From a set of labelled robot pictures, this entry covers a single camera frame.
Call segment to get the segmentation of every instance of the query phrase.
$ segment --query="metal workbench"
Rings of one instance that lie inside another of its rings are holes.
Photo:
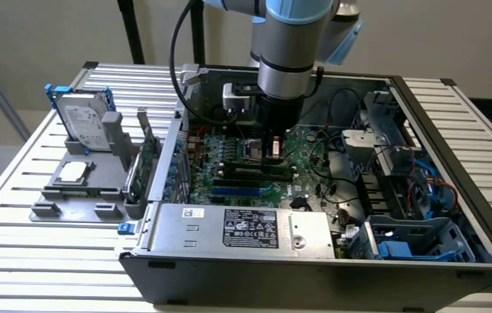
[[[457,87],[440,80],[406,82],[492,204],[492,125]],[[83,69],[72,86],[112,88],[134,142],[143,140],[139,106],[148,108],[155,135],[166,135],[177,102],[166,67],[99,64],[96,69]],[[134,243],[119,239],[116,224],[35,223],[28,219],[39,190],[66,153],[66,136],[51,112],[0,177],[0,311],[255,311],[154,307],[142,300],[118,262],[114,247]],[[492,294],[471,295],[441,312],[492,312]]]

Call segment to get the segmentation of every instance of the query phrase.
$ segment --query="blue cable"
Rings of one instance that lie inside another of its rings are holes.
[[[424,161],[420,161],[419,159],[416,159],[416,164],[420,165],[420,167],[425,168],[431,172],[432,177],[437,176],[437,170],[432,168]]]

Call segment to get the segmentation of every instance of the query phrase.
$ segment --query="white wall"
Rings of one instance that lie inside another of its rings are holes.
[[[186,0],[135,0],[146,61],[167,64]],[[338,70],[453,78],[492,97],[492,1],[358,0],[365,26]],[[251,18],[206,9],[207,62],[245,65]],[[130,63],[116,0],[0,0],[0,87],[23,109],[47,110],[43,85],[70,83],[84,61]],[[193,61],[191,27],[177,62]]]

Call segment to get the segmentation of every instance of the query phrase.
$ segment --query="blue tab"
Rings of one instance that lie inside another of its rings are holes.
[[[116,111],[116,104],[114,103],[114,94],[110,87],[107,87],[103,90],[103,93],[106,94],[106,101],[108,102],[108,111],[115,112]]]
[[[135,235],[135,224],[131,223],[120,223],[118,227],[118,234],[119,235]]]
[[[412,251],[405,241],[384,241],[378,244],[378,253],[384,259],[412,259]]]
[[[71,86],[56,86],[56,88],[54,88],[55,93],[70,93],[72,91],[74,88],[71,88]]]

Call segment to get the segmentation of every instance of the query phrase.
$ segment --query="power supply label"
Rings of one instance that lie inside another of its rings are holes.
[[[277,212],[225,210],[222,243],[239,248],[278,249]]]

